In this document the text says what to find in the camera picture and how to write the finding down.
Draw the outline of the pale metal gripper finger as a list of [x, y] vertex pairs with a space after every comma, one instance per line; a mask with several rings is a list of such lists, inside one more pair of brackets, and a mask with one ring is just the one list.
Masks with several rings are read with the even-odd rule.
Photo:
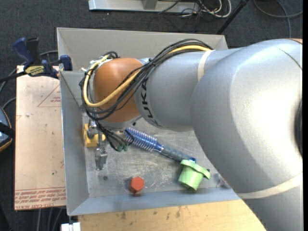
[[96, 170], [101, 171], [101, 149], [97, 148], [95, 151], [95, 164], [96, 164]]
[[104, 170], [104, 166], [106, 164], [107, 157], [108, 157], [107, 151], [105, 149], [102, 149], [101, 150], [101, 170]]

